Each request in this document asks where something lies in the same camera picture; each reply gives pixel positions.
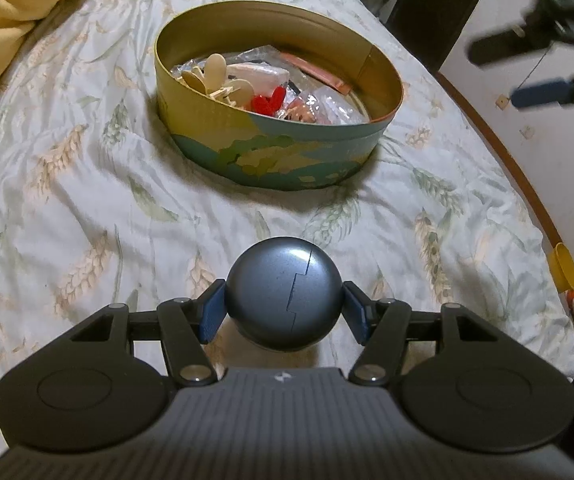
white logo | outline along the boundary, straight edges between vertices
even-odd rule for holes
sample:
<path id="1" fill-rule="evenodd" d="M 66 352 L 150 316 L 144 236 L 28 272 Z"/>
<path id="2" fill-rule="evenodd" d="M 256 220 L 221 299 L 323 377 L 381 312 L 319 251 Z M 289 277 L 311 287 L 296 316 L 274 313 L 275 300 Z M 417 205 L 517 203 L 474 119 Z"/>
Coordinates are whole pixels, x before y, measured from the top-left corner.
<path id="1" fill-rule="evenodd" d="M 288 374 L 286 372 L 280 372 L 279 374 L 275 374 L 273 376 L 273 378 L 276 379 L 278 382 L 281 382 L 284 384 L 287 381 L 291 381 L 292 376 L 291 376 L 291 374 Z"/>

red object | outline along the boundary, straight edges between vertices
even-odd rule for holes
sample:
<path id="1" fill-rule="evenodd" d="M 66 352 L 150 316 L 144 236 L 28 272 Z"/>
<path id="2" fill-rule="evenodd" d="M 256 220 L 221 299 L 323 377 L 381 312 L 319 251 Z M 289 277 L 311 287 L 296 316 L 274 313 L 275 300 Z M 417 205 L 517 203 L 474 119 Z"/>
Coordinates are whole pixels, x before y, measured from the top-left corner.
<path id="1" fill-rule="evenodd" d="M 284 89 L 282 86 L 276 86 L 270 99 L 267 99 L 261 95 L 254 96 L 254 98 L 251 99 L 251 110 L 257 114 L 269 115 L 273 117 L 273 115 L 278 110 L 280 110 L 286 95 L 286 89 Z"/>

bed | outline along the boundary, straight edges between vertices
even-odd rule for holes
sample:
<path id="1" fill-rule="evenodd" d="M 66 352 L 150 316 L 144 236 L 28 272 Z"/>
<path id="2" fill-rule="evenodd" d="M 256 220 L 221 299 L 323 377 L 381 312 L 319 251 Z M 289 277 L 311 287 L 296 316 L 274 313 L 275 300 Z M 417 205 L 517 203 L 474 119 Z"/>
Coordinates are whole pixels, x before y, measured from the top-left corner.
<path id="1" fill-rule="evenodd" d="M 418 310 L 457 301 L 574 375 L 574 330 L 542 234 L 459 108 L 359 0 L 273 0 L 377 44 L 405 99 L 365 167 L 338 186 L 245 188 L 182 156 L 156 113 L 152 60 L 175 14 L 218 0 L 64 0 L 0 80 L 0 377 L 100 307 L 199 295 L 268 237 L 306 238 L 343 279 Z M 342 319 L 294 354 L 225 320 L 229 365 L 335 366 L 360 347 Z M 162 367 L 154 346 L 136 354 Z M 408 366 L 430 355 L 414 345 Z M 0 433 L 0 453 L 6 445 Z"/>

metal screw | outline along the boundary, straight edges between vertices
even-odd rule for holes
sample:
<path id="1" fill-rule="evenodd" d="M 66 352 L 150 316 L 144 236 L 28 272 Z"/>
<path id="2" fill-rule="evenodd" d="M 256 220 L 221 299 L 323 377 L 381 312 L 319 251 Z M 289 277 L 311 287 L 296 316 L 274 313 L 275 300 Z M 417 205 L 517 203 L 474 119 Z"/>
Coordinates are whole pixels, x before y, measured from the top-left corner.
<path id="1" fill-rule="evenodd" d="M 354 375 L 362 381 L 372 383 L 384 379 L 387 371 L 379 365 L 361 365 L 355 369 Z"/>
<path id="2" fill-rule="evenodd" d="M 180 370 L 180 377 L 185 381 L 198 383 L 211 377 L 211 370 L 205 365 L 188 365 Z"/>

gray ribbed surface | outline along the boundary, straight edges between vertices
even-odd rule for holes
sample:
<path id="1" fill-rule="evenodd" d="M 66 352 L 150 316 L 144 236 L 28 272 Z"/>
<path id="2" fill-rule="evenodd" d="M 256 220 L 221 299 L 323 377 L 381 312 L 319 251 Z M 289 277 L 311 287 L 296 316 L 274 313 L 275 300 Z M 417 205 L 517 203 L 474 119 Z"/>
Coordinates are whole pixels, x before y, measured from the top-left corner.
<path id="1" fill-rule="evenodd" d="M 231 369 L 181 390 L 137 438 L 101 452 L 53 456 L 14 449 L 0 480 L 574 479 L 553 446 L 512 456 L 455 450 L 416 430 L 388 394 L 334 368 Z"/>

